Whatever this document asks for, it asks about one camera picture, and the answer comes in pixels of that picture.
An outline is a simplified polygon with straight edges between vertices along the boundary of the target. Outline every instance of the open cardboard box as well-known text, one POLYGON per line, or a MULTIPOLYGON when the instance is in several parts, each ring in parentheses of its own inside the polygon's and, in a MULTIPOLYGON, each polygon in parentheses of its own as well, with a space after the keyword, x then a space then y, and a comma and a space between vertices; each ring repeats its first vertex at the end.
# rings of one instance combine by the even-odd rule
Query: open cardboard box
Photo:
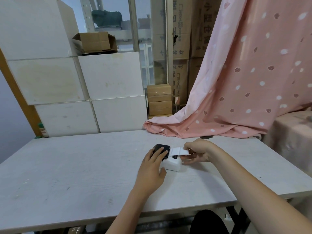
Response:
POLYGON ((73 37, 73 43, 81 53, 117 52, 115 36, 107 32, 78 33, 73 37))

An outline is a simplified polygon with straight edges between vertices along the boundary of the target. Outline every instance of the white cardboard box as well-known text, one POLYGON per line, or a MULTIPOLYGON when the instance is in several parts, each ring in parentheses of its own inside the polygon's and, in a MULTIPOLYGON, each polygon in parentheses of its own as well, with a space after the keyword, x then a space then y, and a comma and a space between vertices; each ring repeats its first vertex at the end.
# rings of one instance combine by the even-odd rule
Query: white cardboard box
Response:
POLYGON ((147 120, 145 95, 92 100, 101 133, 143 129, 147 120))
POLYGON ((8 61, 28 105, 89 99, 77 57, 8 61))
POLYGON ((143 94, 138 52, 78 57, 91 99, 143 94))
POLYGON ((35 108, 50 137, 99 133, 90 100, 35 108))
POLYGON ((7 60, 77 56, 75 14, 61 0, 0 0, 0 20, 7 60))

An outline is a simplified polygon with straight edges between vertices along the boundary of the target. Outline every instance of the wooden frame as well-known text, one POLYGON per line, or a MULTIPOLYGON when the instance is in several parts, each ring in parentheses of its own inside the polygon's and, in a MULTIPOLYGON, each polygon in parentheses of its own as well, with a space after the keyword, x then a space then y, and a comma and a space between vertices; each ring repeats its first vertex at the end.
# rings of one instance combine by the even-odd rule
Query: wooden frame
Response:
POLYGON ((33 105, 27 105, 17 83, 15 82, 15 79, 12 75, 12 72, 10 71, 10 68, 6 62, 6 59, 2 53, 2 50, 0 49, 0 70, 6 79, 10 89, 12 90, 16 100, 18 101, 18 104, 20 105, 23 113, 25 114, 25 117, 27 121, 29 122, 31 128, 33 129, 36 136, 42 136, 38 123, 41 122, 37 111, 33 105))

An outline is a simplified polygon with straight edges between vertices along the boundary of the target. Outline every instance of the small bottle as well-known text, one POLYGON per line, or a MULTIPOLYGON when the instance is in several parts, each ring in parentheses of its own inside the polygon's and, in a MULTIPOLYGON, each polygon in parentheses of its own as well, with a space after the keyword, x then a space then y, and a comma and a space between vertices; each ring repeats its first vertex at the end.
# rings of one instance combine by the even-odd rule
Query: small bottle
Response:
POLYGON ((45 130, 45 127, 43 126, 43 124, 39 123, 38 126, 39 126, 39 129, 41 131, 42 137, 43 138, 48 138, 49 135, 48 135, 47 131, 45 130))

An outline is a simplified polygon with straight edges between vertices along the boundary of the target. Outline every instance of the pink cloth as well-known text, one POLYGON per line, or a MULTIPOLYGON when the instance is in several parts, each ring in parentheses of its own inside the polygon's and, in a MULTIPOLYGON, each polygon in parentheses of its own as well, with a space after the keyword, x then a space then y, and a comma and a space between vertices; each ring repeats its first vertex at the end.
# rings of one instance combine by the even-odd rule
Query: pink cloth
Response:
POLYGON ((187 105, 146 130, 247 138, 311 103, 312 0, 246 1, 222 0, 187 105))

